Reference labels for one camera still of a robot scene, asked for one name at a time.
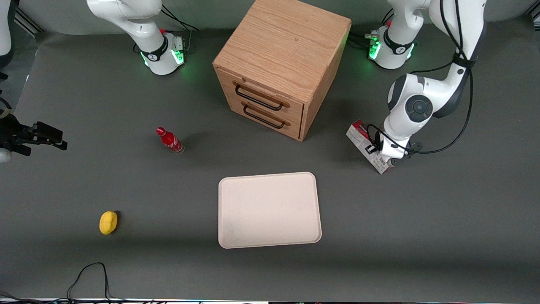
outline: white tray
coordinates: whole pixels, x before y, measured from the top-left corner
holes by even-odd
[[[227,177],[219,182],[218,240],[223,248],[316,243],[321,236],[313,174]]]

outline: wooden drawer cabinet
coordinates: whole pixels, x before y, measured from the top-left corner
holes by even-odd
[[[349,29],[349,19],[297,0],[256,0],[213,62],[229,106],[302,141]]]

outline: gray table surface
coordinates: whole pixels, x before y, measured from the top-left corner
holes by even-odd
[[[382,122],[392,82],[450,60],[450,39],[424,26],[410,61],[392,71],[346,47],[297,142],[229,110],[211,62],[230,33],[193,34],[186,65],[168,76],[153,75],[127,35],[41,37],[16,114],[63,130],[69,149],[34,147],[0,166],[0,289],[63,296],[83,266],[102,261],[111,292],[125,298],[540,301],[540,54],[530,17],[488,25],[465,135],[382,176],[345,132],[360,118]],[[448,143],[468,96],[414,139],[425,149]],[[182,138],[184,154],[164,149],[160,125]],[[296,171],[317,178],[321,241],[222,249],[218,182]],[[110,236],[98,230],[106,210],[121,211]],[[73,290],[102,293],[97,267]]]

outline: coca-cola bottle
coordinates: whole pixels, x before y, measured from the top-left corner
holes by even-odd
[[[173,153],[181,154],[184,152],[184,145],[176,138],[174,134],[162,127],[156,129],[156,133],[161,138],[161,142],[166,145]]]

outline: cardboard box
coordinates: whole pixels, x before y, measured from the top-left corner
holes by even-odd
[[[347,131],[347,137],[353,144],[362,152],[366,159],[377,169],[380,174],[383,174],[391,168],[388,164],[390,157],[381,154],[373,143],[369,140],[368,132],[364,128],[361,120],[355,121]]]

